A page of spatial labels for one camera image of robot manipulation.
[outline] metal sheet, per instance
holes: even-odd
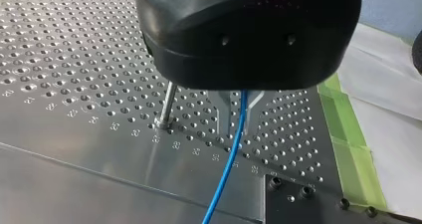
[[[2,223],[199,223],[205,208],[0,148]],[[250,223],[215,213],[213,223]]]
[[[173,128],[155,128],[166,81],[135,14],[134,0],[0,0],[0,141],[208,205],[232,136],[217,134],[207,93],[186,89]],[[220,210],[262,220],[265,173],[340,192],[316,89],[276,93],[261,120]]]

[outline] metal pin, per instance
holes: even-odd
[[[165,94],[164,105],[162,111],[158,114],[159,118],[155,119],[155,124],[159,128],[169,128],[173,118],[170,118],[171,106],[173,105],[174,96],[176,95],[177,86],[172,82],[168,82],[167,93]]]

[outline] green strip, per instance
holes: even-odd
[[[318,92],[344,196],[353,204],[387,210],[370,149],[337,75],[320,84]]]

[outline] perforated metal plate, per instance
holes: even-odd
[[[208,205],[232,136],[217,135],[206,91],[179,89],[172,129],[155,127],[167,82],[146,53],[134,0],[0,3],[1,142]],[[242,139],[220,210],[261,220],[265,173],[340,192],[316,89],[276,93],[261,120]]]

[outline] screw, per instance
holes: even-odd
[[[303,199],[311,199],[314,196],[314,190],[310,187],[305,186],[305,187],[301,188],[299,195]]]
[[[378,211],[372,206],[369,206],[368,208],[366,208],[365,212],[366,212],[366,215],[370,218],[374,218],[378,214]]]
[[[283,180],[280,177],[273,177],[268,184],[268,189],[270,191],[279,190],[280,187],[283,185]]]
[[[350,202],[345,198],[341,198],[340,201],[338,202],[338,207],[341,210],[347,210],[350,207]]]

